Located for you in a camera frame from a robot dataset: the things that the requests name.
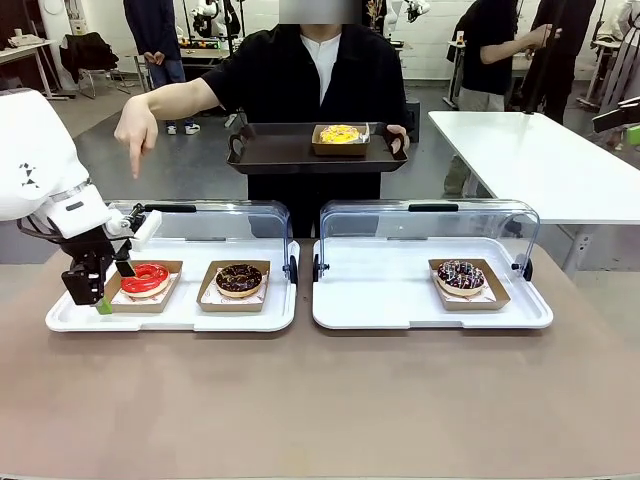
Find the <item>person's left hand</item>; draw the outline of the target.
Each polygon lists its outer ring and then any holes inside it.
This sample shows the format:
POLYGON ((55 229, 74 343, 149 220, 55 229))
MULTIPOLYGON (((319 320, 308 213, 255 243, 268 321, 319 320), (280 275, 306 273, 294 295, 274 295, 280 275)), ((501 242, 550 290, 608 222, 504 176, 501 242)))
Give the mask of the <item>person's left hand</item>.
POLYGON ((397 154, 400 151, 406 153, 410 146, 410 139, 406 129, 400 125, 388 125, 387 130, 392 135, 390 143, 392 153, 397 154))

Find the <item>person's right hand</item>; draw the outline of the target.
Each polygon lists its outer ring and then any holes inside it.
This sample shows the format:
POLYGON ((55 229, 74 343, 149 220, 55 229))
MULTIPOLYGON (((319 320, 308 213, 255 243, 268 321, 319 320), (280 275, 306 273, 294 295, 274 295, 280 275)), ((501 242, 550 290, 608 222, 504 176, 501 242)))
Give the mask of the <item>person's right hand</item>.
POLYGON ((154 149, 158 136, 153 113, 154 94, 147 92, 130 98, 123 107, 114 137, 129 151, 131 173, 137 179, 141 160, 154 149))

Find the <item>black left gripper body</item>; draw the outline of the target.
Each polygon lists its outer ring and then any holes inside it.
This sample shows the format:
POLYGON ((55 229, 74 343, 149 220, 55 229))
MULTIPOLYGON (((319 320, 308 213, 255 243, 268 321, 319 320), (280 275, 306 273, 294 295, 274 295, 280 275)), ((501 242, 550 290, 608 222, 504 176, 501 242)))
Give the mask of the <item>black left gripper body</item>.
POLYGON ((111 238, 103 227, 96 227, 64 241, 64 252, 71 264, 64 277, 106 278, 114 261, 128 260, 131 241, 126 236, 111 238))

